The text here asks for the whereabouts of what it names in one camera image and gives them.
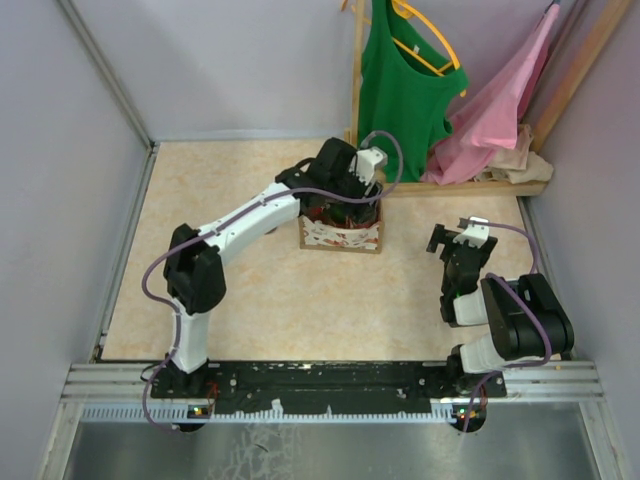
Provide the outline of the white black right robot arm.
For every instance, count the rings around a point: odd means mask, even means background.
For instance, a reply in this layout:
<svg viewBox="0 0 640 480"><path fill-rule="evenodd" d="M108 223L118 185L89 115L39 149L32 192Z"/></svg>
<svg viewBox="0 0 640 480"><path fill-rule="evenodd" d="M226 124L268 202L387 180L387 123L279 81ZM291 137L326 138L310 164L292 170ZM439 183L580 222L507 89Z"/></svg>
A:
<svg viewBox="0 0 640 480"><path fill-rule="evenodd" d="M573 325L546 277L537 271L539 250L532 250L531 270L514 280L484 274L498 239L492 227L523 236L526 231L482 218L462 219L456 231L434 226L426 251L440 250L443 277L440 313L452 328L486 326L483 336L454 347L448 375L461 394L481 395L489 379L520 366L539 366L571 352Z"/></svg>

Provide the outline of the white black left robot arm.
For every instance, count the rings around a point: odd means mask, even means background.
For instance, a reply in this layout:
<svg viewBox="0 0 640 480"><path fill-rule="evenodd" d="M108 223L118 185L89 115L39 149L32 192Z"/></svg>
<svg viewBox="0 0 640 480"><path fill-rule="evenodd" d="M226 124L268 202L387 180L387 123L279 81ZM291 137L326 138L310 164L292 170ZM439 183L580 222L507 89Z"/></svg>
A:
<svg viewBox="0 0 640 480"><path fill-rule="evenodd" d="M245 205L197 229L176 228L163 271L174 308L174 340L158 385L182 396L204 385L210 315L227 292L224 269L238 254L328 200L358 212L373 206L383 191L376 173L386 163L377 147L356 149L330 138L316 156L283 170Z"/></svg>

